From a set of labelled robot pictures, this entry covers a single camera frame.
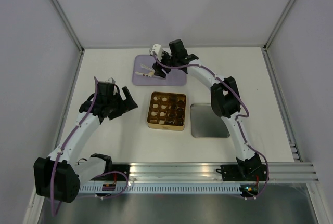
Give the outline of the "white tongs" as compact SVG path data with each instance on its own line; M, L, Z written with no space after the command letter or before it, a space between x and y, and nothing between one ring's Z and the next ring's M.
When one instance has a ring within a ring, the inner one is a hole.
M148 73L150 73L150 72L154 73L154 70L152 68L150 68L150 67L148 67L148 66L146 66L146 65L144 65L142 63L140 64L140 68L144 69L145 72L135 71L135 75L143 76L143 77L150 77L150 76L148 76ZM150 78L162 79L162 78L154 76L154 75L152 77L150 77Z

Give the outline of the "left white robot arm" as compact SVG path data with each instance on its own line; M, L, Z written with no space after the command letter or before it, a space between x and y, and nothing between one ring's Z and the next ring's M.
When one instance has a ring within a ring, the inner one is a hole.
M63 143L46 158L39 157L34 162L36 194L71 203L88 181L96 177L109 180L113 176L110 156L94 153L83 163L79 163L79 156L105 119L113 120L137 107L126 86L96 82L94 93L81 104L75 124Z

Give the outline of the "gold chocolate box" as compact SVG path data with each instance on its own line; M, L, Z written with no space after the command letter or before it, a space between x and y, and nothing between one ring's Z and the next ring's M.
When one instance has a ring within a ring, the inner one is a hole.
M175 99L175 102L169 102L169 100L173 98ZM184 104L178 104L177 102L179 100L183 100ZM187 97L185 94L176 94L176 93L165 93L165 92L158 92L154 91L151 94L150 102L149 102L149 107L148 107L148 115L147 115L147 125L151 129L160 129L160 130L172 130L172 131L183 131L185 128L185 115L186 115L186 101ZM157 104L158 108L154 109L153 104ZM165 105L167 106L166 109L162 109L161 106ZM175 106L174 110L170 110L170 106ZM184 109L184 111L178 111L177 108L181 107ZM152 116L152 112L157 112L157 116ZM164 112L166 113L165 116L160 116L160 113ZM174 113L175 118L169 117L169 114ZM178 114L182 114L184 117L183 118L177 118L176 116ZM164 124L161 125L159 124L160 120L164 120ZM183 126L177 126L177 125L169 125L169 121L183 121L184 125Z

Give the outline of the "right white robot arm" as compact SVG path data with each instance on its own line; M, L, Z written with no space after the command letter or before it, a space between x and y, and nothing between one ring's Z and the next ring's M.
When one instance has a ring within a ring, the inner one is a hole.
M236 175L241 180L267 180L267 165L263 155L252 147L241 118L248 118L249 111L240 98L233 77L219 77L202 64L194 54L189 54L180 39L169 43L170 53L161 45L154 44L149 54L155 59L155 75L165 78L173 69L178 69L196 78L210 91L211 108L222 119L232 138L236 151Z

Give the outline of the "silver tin lid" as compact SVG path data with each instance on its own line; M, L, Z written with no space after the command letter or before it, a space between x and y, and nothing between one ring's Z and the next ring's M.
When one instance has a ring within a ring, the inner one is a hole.
M195 138L228 138L229 131L207 103L190 106L191 134Z

